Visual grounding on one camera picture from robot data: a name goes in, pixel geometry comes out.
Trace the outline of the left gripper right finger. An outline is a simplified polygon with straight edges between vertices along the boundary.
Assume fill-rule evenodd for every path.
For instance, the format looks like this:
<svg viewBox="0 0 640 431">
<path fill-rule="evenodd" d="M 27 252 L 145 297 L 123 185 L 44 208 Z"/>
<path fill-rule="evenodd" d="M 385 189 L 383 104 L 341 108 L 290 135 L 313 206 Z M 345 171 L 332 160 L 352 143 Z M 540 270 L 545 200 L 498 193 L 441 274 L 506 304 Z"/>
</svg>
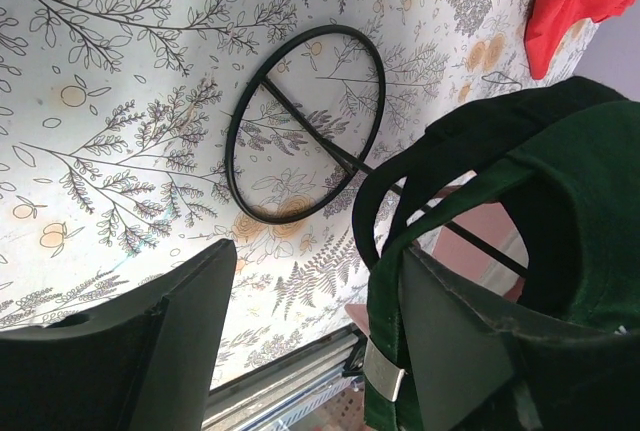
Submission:
<svg viewBox="0 0 640 431">
<path fill-rule="evenodd" d="M 427 429 L 638 429 L 638 335 L 528 310 L 415 248 L 400 304 Z"/>
</svg>

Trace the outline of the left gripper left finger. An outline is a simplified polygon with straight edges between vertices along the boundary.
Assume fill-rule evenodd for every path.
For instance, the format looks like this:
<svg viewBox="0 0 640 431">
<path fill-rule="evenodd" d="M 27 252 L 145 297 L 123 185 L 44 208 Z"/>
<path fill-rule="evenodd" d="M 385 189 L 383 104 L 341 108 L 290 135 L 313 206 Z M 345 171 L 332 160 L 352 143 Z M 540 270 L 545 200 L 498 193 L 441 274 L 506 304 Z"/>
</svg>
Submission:
<svg viewBox="0 0 640 431">
<path fill-rule="evenodd" d="M 235 267 L 223 239 L 106 303 L 2 333 L 2 429 L 200 429 Z"/>
</svg>

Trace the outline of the dark green baseball cap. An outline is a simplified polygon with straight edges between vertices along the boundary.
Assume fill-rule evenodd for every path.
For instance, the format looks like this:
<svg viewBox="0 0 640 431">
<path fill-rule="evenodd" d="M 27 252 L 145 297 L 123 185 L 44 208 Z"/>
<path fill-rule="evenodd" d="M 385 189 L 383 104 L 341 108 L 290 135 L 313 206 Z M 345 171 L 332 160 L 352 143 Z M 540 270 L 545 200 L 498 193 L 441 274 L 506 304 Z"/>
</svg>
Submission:
<svg viewBox="0 0 640 431">
<path fill-rule="evenodd" d="M 423 234 L 487 202 L 501 204 L 527 253 L 516 302 L 604 333 L 639 337 L 639 106 L 596 105 L 557 121 L 487 168 L 455 178 L 389 239 L 404 185 L 385 194 L 369 268 L 365 419 L 377 430 L 425 427 L 400 304 L 404 251 Z"/>
</svg>

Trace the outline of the black wire hat stand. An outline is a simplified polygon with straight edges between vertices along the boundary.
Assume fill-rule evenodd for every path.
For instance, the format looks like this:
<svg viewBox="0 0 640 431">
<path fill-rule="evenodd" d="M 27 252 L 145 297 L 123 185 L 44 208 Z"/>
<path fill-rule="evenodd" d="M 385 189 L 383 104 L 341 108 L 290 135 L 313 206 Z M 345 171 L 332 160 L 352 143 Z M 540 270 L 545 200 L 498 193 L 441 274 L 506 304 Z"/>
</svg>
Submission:
<svg viewBox="0 0 640 431">
<path fill-rule="evenodd" d="M 357 156 L 349 154 L 347 151 L 334 144 L 329 139 L 325 138 L 302 114 L 301 111 L 294 105 L 294 103 L 276 86 L 276 84 L 270 79 L 269 73 L 271 69 L 277 65 L 278 61 L 288 55 L 298 46 L 306 43 L 307 41 L 325 36 L 325 35 L 344 35 L 350 37 L 356 42 L 359 47 L 371 58 L 377 82 L 377 104 L 374 113 L 374 121 L 371 126 L 371 131 L 361 153 Z M 237 185 L 236 173 L 234 171 L 235 165 L 235 147 L 237 134 L 240 131 L 244 114 L 248 109 L 250 101 L 252 100 L 255 92 L 260 88 L 266 89 L 273 98 L 281 105 L 282 108 L 300 125 L 300 127 L 310 135 L 310 137 L 316 141 L 321 148 L 331 156 L 331 158 L 338 164 L 339 167 L 345 172 L 345 176 L 337 185 L 335 190 L 326 194 L 325 197 L 314 204 L 311 207 L 307 207 L 295 214 L 264 214 L 258 212 L 254 207 L 249 206 L 241 195 L 240 189 Z M 369 175 L 373 172 L 366 163 L 365 159 L 368 156 L 374 141 L 376 134 L 380 128 L 382 117 L 385 107 L 385 94 L 386 94 L 386 77 L 383 66 L 383 61 L 378 52 L 376 46 L 372 40 L 363 32 L 349 26 L 330 24 L 312 28 L 304 31 L 289 41 L 281 45 L 277 50 L 264 61 L 264 63 L 258 68 L 254 76 L 247 83 L 243 93 L 241 94 L 234 112 L 231 116 L 230 125 L 227 132 L 226 142 L 224 146 L 224 172 L 229 188 L 230 195 L 235 204 L 240 210 L 249 218 L 266 224 L 266 225 L 285 225 L 295 223 L 308 218 L 309 216 L 317 213 L 332 202 L 338 195 L 344 190 L 344 188 L 353 180 L 357 173 L 361 172 Z"/>
</svg>

